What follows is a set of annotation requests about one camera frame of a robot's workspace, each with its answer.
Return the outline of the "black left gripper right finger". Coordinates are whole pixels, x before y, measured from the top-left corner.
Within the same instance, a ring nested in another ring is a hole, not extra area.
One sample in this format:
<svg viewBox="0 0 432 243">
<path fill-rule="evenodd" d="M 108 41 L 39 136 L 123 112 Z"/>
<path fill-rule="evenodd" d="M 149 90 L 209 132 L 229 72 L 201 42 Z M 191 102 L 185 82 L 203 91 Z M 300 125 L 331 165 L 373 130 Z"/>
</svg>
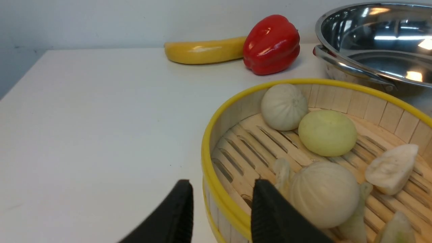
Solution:
<svg viewBox="0 0 432 243">
<path fill-rule="evenodd" d="M 250 232 L 253 243 L 333 243 L 265 179 L 255 180 Z"/>
</svg>

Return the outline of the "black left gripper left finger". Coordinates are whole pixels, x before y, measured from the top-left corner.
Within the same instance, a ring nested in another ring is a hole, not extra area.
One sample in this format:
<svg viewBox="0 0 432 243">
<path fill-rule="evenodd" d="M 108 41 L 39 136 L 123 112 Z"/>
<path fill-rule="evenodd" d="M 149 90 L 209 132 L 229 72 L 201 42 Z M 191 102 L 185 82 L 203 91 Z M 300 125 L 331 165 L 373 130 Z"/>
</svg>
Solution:
<svg viewBox="0 0 432 243">
<path fill-rule="evenodd" d="M 193 187 L 179 180 L 159 206 L 121 243 L 190 243 L 193 234 Z"/>
</svg>

